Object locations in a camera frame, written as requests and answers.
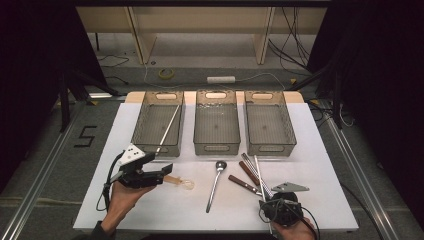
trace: metal spoon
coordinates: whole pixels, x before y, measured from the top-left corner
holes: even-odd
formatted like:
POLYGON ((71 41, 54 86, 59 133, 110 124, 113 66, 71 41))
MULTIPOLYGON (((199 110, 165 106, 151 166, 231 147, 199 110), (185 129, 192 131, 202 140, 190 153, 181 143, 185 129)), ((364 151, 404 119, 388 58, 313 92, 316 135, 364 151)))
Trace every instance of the metal spoon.
POLYGON ((206 207, 206 213, 209 213, 209 210, 211 209, 213 194, 215 193, 216 182, 218 181, 218 177, 221 174, 221 172, 224 171, 224 169, 227 167, 227 163, 224 161, 218 161, 216 162, 215 167, 216 167, 217 174, 215 177, 215 182, 213 183, 211 196, 209 197, 208 206, 206 207))

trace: white table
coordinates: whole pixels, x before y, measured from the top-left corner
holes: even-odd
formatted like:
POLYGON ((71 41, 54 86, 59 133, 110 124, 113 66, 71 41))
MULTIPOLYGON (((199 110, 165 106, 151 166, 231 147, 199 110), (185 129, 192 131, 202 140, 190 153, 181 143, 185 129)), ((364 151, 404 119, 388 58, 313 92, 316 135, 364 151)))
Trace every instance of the white table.
MULTIPOLYGON (((140 107, 140 103, 121 104, 75 221, 75 229, 90 231, 98 220, 104 218, 105 212, 96 211, 96 204, 113 159, 130 143, 140 107)), ((155 160, 144 165, 143 170, 159 170, 172 162, 174 168, 170 175, 193 180, 195 188, 185 190, 169 183, 159 185, 139 200, 118 228, 149 233, 268 232, 268 224, 258 216, 261 197, 228 180, 232 174, 253 185, 238 165, 242 160, 240 154, 247 152, 243 107, 239 102, 242 139, 239 155, 196 156, 193 145, 195 105, 186 101, 180 157, 155 160), (220 176, 211 210, 206 213, 217 160, 225 160, 228 166, 220 176)), ((321 230, 358 229, 307 104, 289 103, 288 110, 297 145, 290 157, 259 157, 262 178, 270 188, 286 181, 309 187, 310 191, 298 192, 297 196, 302 206, 312 212, 321 230)))

